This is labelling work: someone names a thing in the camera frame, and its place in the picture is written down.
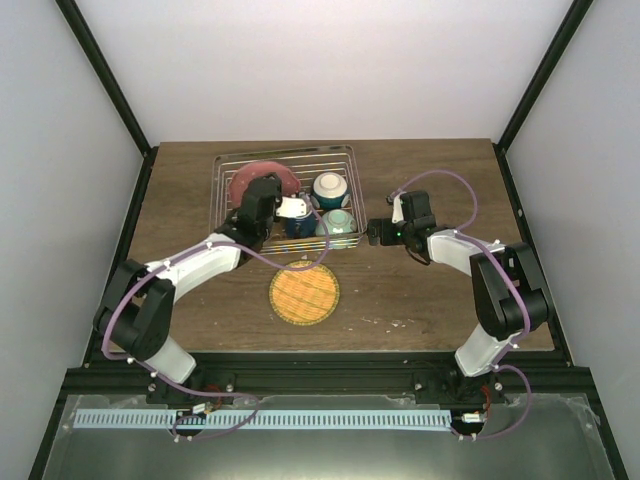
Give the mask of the pink scalloped plate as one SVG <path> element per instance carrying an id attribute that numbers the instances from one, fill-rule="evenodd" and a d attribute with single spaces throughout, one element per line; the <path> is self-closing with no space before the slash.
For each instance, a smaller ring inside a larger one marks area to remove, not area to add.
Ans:
<path id="1" fill-rule="evenodd" d="M 285 196 L 291 196 L 301 190 L 301 182 L 298 177 L 285 165 L 275 161 L 251 162 L 235 172 L 229 183 L 228 192 L 231 205 L 239 207 L 242 196 L 249 183 L 255 178 L 268 174 L 276 174 L 282 183 L 282 192 Z"/>

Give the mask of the white and teal bowl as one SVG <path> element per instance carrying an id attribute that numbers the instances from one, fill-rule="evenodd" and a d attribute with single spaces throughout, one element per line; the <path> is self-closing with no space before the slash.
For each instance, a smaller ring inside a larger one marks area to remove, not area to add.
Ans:
<path id="1" fill-rule="evenodd" d="M 344 208 L 350 201 L 350 189 L 345 178 L 335 172 L 317 176 L 312 185 L 311 201 L 316 209 Z"/>

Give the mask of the chrome wire dish rack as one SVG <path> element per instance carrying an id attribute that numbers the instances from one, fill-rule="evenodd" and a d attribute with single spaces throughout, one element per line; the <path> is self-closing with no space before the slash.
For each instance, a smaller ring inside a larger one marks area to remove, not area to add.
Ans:
<path id="1" fill-rule="evenodd" d="M 256 162 L 272 161 L 289 170 L 300 182 L 300 189 L 308 194 L 314 180 L 323 173 L 341 176 L 347 184 L 349 198 L 342 209 L 353 216 L 354 228 L 348 231 L 340 227 L 331 236 L 332 249 L 353 248 L 358 245 L 366 230 L 366 214 L 355 153 L 348 145 L 303 147 L 250 153 L 223 154 L 213 161 L 211 209 L 209 228 L 215 229 L 224 222 L 234 208 L 231 195 L 233 176 L 243 167 Z"/>

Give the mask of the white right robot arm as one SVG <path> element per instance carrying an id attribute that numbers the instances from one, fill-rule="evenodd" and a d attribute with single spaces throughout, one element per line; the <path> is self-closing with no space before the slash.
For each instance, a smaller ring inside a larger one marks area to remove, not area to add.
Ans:
<path id="1" fill-rule="evenodd" d="M 478 325 L 444 378 L 447 396 L 458 403 L 480 390 L 479 377 L 499 367 L 507 353 L 555 315 L 548 284 L 532 247 L 471 237 L 439 225 L 425 191 L 390 198 L 392 214 L 368 221 L 372 246 L 402 246 L 419 263 L 439 264 L 470 277 Z"/>

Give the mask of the dark blue mug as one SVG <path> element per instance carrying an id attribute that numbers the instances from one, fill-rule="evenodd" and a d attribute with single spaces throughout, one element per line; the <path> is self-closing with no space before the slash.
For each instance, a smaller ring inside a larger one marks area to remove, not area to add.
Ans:
<path id="1" fill-rule="evenodd" d="M 287 218 L 285 221 L 285 233 L 289 239 L 304 239 L 315 235 L 317 218 L 313 212 L 305 216 Z"/>

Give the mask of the pale green bowl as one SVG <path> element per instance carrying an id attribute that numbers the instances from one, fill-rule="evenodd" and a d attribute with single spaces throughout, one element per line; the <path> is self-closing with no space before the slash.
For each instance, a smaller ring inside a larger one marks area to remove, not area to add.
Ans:
<path id="1" fill-rule="evenodd" d="M 315 229 L 315 235 L 321 237 L 325 235 L 324 227 L 329 230 L 329 235 L 343 235 L 357 232 L 357 222 L 353 215 L 343 209 L 334 209 L 325 212 L 322 221 L 318 222 Z"/>

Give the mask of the yellow plate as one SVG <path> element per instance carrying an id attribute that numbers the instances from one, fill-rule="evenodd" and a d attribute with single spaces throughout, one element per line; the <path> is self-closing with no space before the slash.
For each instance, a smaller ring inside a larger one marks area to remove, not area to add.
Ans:
<path id="1" fill-rule="evenodd" d="M 278 317 L 298 326 L 323 322 L 335 311 L 340 300 L 340 287 L 335 274 L 318 265 L 301 271 L 311 261 L 289 264 L 293 271 L 279 270 L 269 286 L 269 301 Z"/>

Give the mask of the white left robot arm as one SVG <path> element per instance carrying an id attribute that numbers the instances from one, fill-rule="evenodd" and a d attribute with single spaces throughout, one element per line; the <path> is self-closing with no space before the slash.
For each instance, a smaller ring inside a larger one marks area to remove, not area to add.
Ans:
<path id="1" fill-rule="evenodd" d="M 121 263 L 94 319 L 104 357 L 137 363 L 169 382 L 170 393 L 181 403 L 196 402 L 205 381 L 194 372 L 195 358 L 170 335 L 174 305 L 253 258 L 265 261 L 261 248 L 289 203 L 306 206 L 283 193 L 276 173 L 258 175 L 245 187 L 239 206 L 204 240 L 162 260 Z"/>

